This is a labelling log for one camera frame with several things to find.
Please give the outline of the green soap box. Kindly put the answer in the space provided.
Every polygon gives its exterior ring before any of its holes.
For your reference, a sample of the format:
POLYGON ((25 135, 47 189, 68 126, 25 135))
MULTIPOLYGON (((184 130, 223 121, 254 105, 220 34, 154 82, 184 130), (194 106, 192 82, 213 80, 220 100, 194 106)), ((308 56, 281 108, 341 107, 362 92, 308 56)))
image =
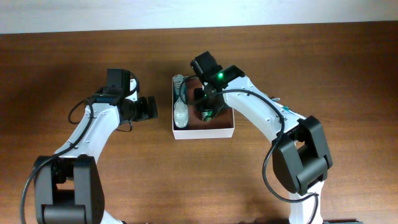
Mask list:
POLYGON ((201 120, 202 121, 209 121, 216 116, 215 110, 205 110, 201 112, 201 120))

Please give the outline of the clear hand soap pump bottle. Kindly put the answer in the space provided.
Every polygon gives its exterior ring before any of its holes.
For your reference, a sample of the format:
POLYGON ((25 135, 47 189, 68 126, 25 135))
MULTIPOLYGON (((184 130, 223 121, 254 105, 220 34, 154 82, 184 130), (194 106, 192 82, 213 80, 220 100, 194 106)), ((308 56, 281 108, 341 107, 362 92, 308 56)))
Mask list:
POLYGON ((178 128, 185 128, 188 125, 189 110, 188 106, 179 96, 174 103, 174 123, 178 128))

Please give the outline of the teal mouthwash bottle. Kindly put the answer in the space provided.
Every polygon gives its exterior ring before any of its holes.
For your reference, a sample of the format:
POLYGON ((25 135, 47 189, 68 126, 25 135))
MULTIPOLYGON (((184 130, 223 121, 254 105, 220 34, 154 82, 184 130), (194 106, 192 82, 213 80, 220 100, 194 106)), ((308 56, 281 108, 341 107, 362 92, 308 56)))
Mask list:
POLYGON ((174 84, 174 105, 176 105, 177 101, 180 99, 179 92, 181 91, 182 98, 186 101, 186 84, 182 84, 185 77, 181 74, 175 75, 173 77, 174 84))

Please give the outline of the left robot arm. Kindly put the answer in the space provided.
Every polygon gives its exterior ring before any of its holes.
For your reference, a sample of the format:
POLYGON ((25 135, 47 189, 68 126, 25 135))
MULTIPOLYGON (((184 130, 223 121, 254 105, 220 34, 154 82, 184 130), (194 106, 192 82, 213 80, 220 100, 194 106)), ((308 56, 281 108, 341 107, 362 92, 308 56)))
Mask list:
POLYGON ((105 210, 97 163, 110 135, 123 124, 158 116, 155 99, 140 97, 129 70, 110 68, 106 84, 81 101, 84 115, 55 153, 39 156, 28 181, 34 183, 38 223, 119 223, 105 210))

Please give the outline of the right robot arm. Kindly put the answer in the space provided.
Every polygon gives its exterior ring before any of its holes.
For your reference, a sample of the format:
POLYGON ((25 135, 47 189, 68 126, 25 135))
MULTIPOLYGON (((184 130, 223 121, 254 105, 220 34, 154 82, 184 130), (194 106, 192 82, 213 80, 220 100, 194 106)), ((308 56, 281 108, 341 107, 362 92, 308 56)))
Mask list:
POLYGON ((240 68, 222 67, 209 52, 190 66, 204 91, 196 105, 237 110, 271 143, 262 178, 271 194, 290 204, 289 222, 323 223, 320 198, 333 162, 321 122, 275 102, 240 68))

